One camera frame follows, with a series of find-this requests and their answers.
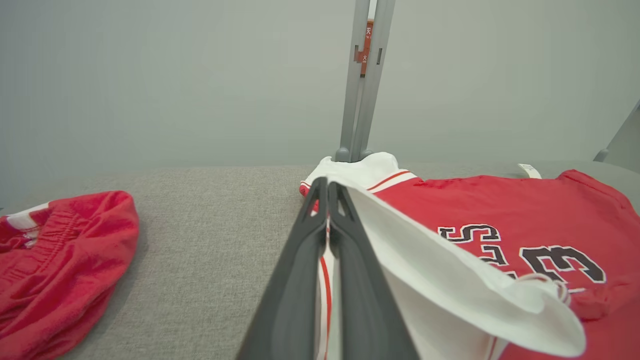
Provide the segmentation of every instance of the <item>jersey number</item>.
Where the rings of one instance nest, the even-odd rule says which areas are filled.
[[[438,227],[438,232],[443,238],[453,243],[468,243],[479,238],[480,241],[501,241],[500,232],[496,228],[486,224],[468,224],[460,227],[460,236],[452,236],[456,232],[455,227]],[[492,263],[497,266],[509,265],[499,244],[482,244],[482,252],[489,256],[479,256],[480,260]],[[571,246],[540,246],[520,248],[520,257],[529,265],[534,272],[545,274],[553,280],[567,282],[560,276],[561,272],[580,270],[591,281],[597,283],[607,282],[605,272],[591,260],[585,253],[576,250]],[[555,268],[547,268],[543,260],[548,259]],[[573,267],[568,261],[573,259],[580,264],[579,268]],[[505,274],[515,278],[513,271]]]

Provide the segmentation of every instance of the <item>red stripe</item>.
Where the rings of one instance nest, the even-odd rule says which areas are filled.
[[[393,174],[393,175],[389,176],[388,178],[386,178],[386,179],[384,179],[384,180],[380,181],[380,182],[379,182],[378,184],[376,184],[375,186],[372,186],[372,187],[368,188],[368,189],[367,189],[367,191],[371,191],[371,190],[373,190],[373,189],[375,189],[375,188],[379,187],[380,185],[382,185],[382,184],[386,183],[387,181],[389,181],[389,180],[393,179],[394,177],[396,177],[396,176],[400,176],[400,175],[403,175],[403,174],[406,174],[406,173],[408,173],[408,172],[410,172],[410,171],[409,171],[409,170],[405,170],[405,171],[400,171],[400,172],[399,172],[399,173],[397,173],[397,174]]]
[[[322,273],[324,274],[324,288],[326,289],[326,347],[329,347],[329,328],[331,327],[331,285],[329,283],[329,271],[326,269],[324,256],[320,258]],[[326,360],[326,350],[324,350],[324,360]]]
[[[493,351],[495,350],[495,343],[498,341],[498,338],[493,337],[493,343],[491,344],[491,351],[489,351],[489,360],[493,358]]]

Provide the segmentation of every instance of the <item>metal stand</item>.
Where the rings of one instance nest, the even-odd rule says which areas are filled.
[[[357,111],[358,83],[360,81],[361,63],[358,62],[358,49],[364,48],[364,36],[369,12],[369,0],[356,0],[353,30],[351,33],[351,52],[349,54],[349,72],[342,116],[342,134],[340,148],[335,153],[335,161],[355,162],[364,159],[372,151],[367,149],[373,111],[376,107],[378,87],[385,62],[391,19],[394,14],[396,0],[378,0],[371,37],[371,54],[367,61],[367,72],[364,77],[364,88]]]

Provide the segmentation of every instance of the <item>gray couch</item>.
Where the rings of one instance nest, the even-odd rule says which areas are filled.
[[[544,178],[575,168],[640,209],[640,175],[594,162],[534,162]],[[526,177],[515,163],[401,164],[426,178]],[[108,310],[64,359],[232,359],[302,203],[313,167],[160,169],[71,179],[3,210],[106,190],[133,195],[135,258]]]

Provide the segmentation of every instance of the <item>gray wall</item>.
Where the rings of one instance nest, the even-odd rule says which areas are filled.
[[[313,164],[353,0],[0,1],[0,207],[68,176]],[[592,159],[640,99],[638,0],[397,0],[370,144]]]
[[[604,162],[633,170],[640,174],[640,110],[629,116],[609,144]]]
[[[354,7],[0,1],[0,207],[67,176],[334,153]]]
[[[638,99],[638,0],[397,0],[369,146],[592,160]]]

